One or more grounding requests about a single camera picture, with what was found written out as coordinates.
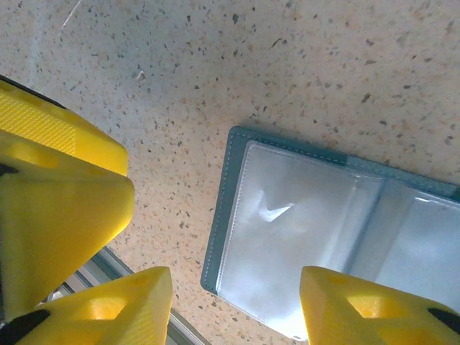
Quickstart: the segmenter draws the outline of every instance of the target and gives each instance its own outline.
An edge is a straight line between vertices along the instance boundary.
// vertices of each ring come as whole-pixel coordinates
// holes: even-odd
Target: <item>textured yellow surface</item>
[[[1,277],[8,320],[30,312],[130,222],[131,181],[0,131]]]
[[[0,80],[0,130],[126,175],[128,154],[115,140],[67,109]]]
[[[172,301],[169,269],[150,268],[39,305],[51,315],[18,345],[163,345]]]
[[[311,345],[448,345],[460,336],[429,312],[450,308],[320,267],[304,267],[300,299]]]

